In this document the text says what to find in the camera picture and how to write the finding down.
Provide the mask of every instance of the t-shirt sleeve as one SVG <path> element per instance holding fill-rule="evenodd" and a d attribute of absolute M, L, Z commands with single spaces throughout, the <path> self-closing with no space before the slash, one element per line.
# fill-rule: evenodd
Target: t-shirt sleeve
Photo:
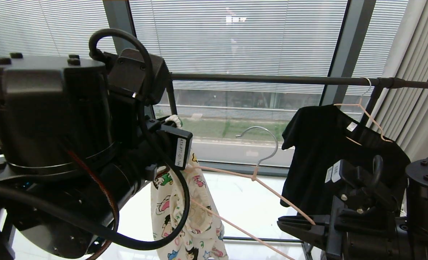
<path fill-rule="evenodd" d="M 298 139 L 300 136 L 300 132 L 302 131 L 303 125 L 303 109 L 297 110 L 293 119 L 286 126 L 285 131 L 281 135 L 283 137 L 284 143 L 281 146 L 282 150 L 286 150 L 290 147 L 298 145 Z"/>

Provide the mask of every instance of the tiled floor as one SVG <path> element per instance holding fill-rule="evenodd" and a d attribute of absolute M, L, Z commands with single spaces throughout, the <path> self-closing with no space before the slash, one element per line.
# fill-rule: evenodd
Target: tiled floor
<path fill-rule="evenodd" d="M 279 199 L 259 184 L 250 179 L 229 176 L 221 173 L 206 173 L 209 189 L 219 213 L 229 221 L 257 237 L 292 239 L 281 232 L 276 220 L 284 215 L 295 215 L 296 211 L 284 208 Z M 284 179 L 260 177 L 267 185 L 281 192 Z M 119 232 L 139 240 L 153 240 L 150 217 L 150 185 L 136 194 L 121 210 Z M 245 235 L 228 224 L 225 225 L 226 237 L 244 237 Z M 283 256 L 257 242 L 227 241 L 227 253 L 231 260 L 281 260 Z M 271 243 L 282 252 L 297 260 L 304 256 L 300 244 Z M 17 232 L 13 248 L 16 260 L 57 260 L 59 257 L 49 255 L 26 240 Z M 314 259 L 319 259 L 320 250 L 314 249 Z M 156 251 L 135 251 L 112 244 L 99 258 L 102 260 L 157 260 Z"/>

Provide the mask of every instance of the clothing tag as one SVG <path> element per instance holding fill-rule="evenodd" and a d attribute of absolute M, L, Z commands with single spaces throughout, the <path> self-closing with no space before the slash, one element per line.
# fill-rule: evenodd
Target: clothing tag
<path fill-rule="evenodd" d="M 347 130 L 349 131 L 354 131 L 354 129 L 357 127 L 357 124 L 354 122 L 351 122 L 348 126 L 347 126 Z"/>
<path fill-rule="evenodd" d="M 331 175 L 332 174 L 333 174 L 333 166 L 331 166 L 330 168 L 328 168 L 328 170 L 326 171 L 325 183 L 327 183 L 328 181 L 331 180 Z"/>
<path fill-rule="evenodd" d="M 177 149 L 176 149 L 176 166 L 184 166 L 185 161 L 185 145 L 187 141 L 183 138 L 177 138 Z"/>
<path fill-rule="evenodd" d="M 333 182 L 339 181 L 341 179 L 341 176 L 339 175 L 339 167 L 341 166 L 341 160 L 337 161 L 333 165 L 333 174 L 331 175 L 331 180 Z"/>

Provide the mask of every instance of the beige curtain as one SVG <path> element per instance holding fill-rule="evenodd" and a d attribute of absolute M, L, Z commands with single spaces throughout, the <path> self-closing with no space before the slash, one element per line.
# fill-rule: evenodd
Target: beige curtain
<path fill-rule="evenodd" d="M 409 2 L 389 58 L 383 76 L 428 81 L 428 1 Z M 412 161 L 428 157 L 428 89 L 384 90 L 374 117 Z"/>

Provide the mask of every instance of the blue star print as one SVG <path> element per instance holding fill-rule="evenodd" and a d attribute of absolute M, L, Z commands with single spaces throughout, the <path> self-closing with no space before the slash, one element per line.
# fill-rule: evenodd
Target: blue star print
<path fill-rule="evenodd" d="M 205 252 L 204 252 L 204 255 L 203 255 L 204 260 L 208 260 L 208 258 L 209 258 L 209 253 L 211 253 L 211 251 L 205 251 Z"/>

